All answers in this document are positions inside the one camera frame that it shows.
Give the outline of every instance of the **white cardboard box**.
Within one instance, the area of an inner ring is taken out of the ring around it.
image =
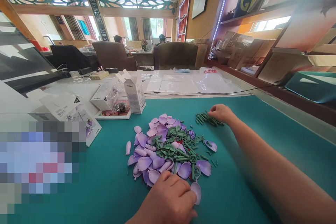
[[[102,128],[94,116],[88,112],[88,109],[80,101],[79,97],[75,95],[64,93],[57,96],[37,90],[35,94],[30,94],[29,96],[32,99],[33,97],[39,99],[41,106],[29,113],[29,115],[38,121],[86,122],[87,147],[91,145]]]
[[[100,110],[111,110],[113,109],[113,99],[109,98],[108,92],[110,92],[109,87],[111,83],[105,82],[100,84],[97,92],[92,96],[91,102]]]
[[[132,114],[142,114],[146,107],[146,100],[142,88],[141,70],[137,71],[136,76],[130,76],[126,69],[123,72],[123,75],[117,73],[116,76],[124,84],[131,112]]]

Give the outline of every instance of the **brown leather chair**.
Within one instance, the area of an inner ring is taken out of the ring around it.
[[[177,69],[189,68],[195,70],[197,50],[197,45],[189,43],[170,42],[160,44],[153,50],[154,69],[167,70],[176,67]]]
[[[136,71],[137,62],[134,57],[128,58],[123,44],[98,41],[92,43],[98,60],[105,68],[118,68],[119,71],[126,69],[127,71]]]

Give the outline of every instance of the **curtain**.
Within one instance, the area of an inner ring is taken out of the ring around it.
[[[131,35],[133,40],[140,40],[139,39],[139,32],[138,32],[138,26],[137,26],[137,19],[135,17],[129,17],[129,26],[131,28]]]
[[[151,40],[152,35],[152,26],[151,26],[151,19],[149,18],[142,18],[142,26],[143,26],[143,35],[145,36],[146,40]]]
[[[85,20],[87,28],[89,29],[89,33],[91,35],[91,38],[93,40],[97,40],[96,33],[95,33],[94,29],[93,29],[93,26],[91,24],[91,21],[90,21],[89,17],[88,16],[84,16],[84,20]]]
[[[162,34],[164,36],[167,36],[167,19],[163,19],[163,28],[162,28]]]
[[[74,16],[64,16],[76,40],[85,40],[84,34]]]
[[[49,15],[49,17],[51,18],[52,22],[55,25],[56,30],[58,31],[59,36],[61,37],[62,40],[65,40],[65,35],[61,29],[61,26],[59,24],[59,22],[57,21],[56,17],[54,15]]]

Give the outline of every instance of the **computer monitor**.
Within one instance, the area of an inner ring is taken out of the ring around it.
[[[55,67],[0,12],[0,80],[25,95],[61,78]]]

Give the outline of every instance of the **office chair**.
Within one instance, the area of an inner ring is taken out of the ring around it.
[[[50,46],[52,56],[46,57],[46,59],[55,67],[59,67],[62,64],[66,64],[69,71],[78,71],[86,67],[91,67],[89,59],[81,53],[75,46],[72,45],[52,45]],[[97,71],[98,67],[95,66],[92,69]]]

